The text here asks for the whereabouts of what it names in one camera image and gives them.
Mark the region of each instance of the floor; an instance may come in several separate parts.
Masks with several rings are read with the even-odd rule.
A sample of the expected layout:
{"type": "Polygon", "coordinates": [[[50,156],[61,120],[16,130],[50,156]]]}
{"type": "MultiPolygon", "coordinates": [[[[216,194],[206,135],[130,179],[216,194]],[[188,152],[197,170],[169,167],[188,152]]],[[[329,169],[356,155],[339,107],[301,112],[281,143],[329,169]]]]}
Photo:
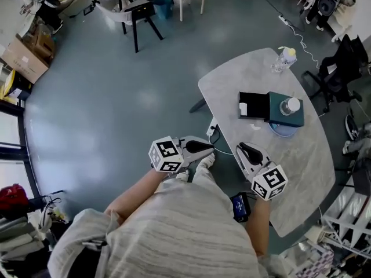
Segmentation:
{"type": "MultiPolygon", "coordinates": [[[[303,28],[297,0],[270,1],[303,28]]],[[[104,210],[134,184],[150,168],[148,149],[153,140],[167,135],[206,137],[210,111],[188,110],[201,98],[198,80],[220,64],[252,50],[289,46],[297,50],[299,60],[292,71],[298,79],[303,71],[315,70],[299,37],[266,1],[206,0],[203,15],[200,7],[201,0],[185,5],[182,23],[178,9],[170,20],[154,19],[163,41],[150,26],[139,24],[137,54],[131,30],[125,36],[121,25],[98,9],[87,16],[63,18],[55,60],[27,101],[25,123],[39,188],[44,194],[65,190],[70,215],[88,207],[104,210]]],[[[314,24],[306,25],[303,35],[315,59],[337,49],[332,36],[317,31],[314,24]]],[[[308,93],[313,91],[310,83],[303,86],[308,93]]],[[[321,114],[323,99],[318,97],[314,105],[321,114]]],[[[347,112],[348,104],[335,103],[321,117],[335,166],[348,163],[341,155],[347,112]]],[[[217,146],[228,149],[223,139],[217,146]]],[[[212,171],[228,195],[245,189],[234,158],[218,153],[212,171]]],[[[337,182],[346,179],[337,174],[337,182]]],[[[334,186],[321,204],[322,212],[339,190],[334,186]]],[[[284,238],[271,228],[270,252],[289,247],[318,218],[319,210],[284,238]]]]}

